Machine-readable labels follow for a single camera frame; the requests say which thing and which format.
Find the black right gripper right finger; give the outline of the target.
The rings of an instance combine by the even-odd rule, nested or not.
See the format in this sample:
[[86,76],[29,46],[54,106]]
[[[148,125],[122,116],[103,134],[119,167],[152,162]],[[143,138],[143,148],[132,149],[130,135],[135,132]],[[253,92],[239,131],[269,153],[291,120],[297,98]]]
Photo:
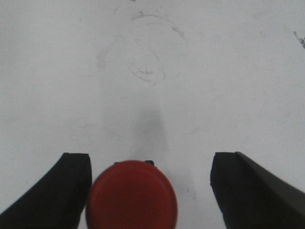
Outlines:
[[241,152],[217,152],[210,184],[228,229],[303,229],[305,194]]

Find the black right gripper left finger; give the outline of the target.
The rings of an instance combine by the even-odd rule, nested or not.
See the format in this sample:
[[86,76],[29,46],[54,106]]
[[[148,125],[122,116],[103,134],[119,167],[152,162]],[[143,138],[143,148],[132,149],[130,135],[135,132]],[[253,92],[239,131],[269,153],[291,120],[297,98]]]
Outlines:
[[64,153],[0,215],[2,229],[76,229],[92,185],[88,154]]

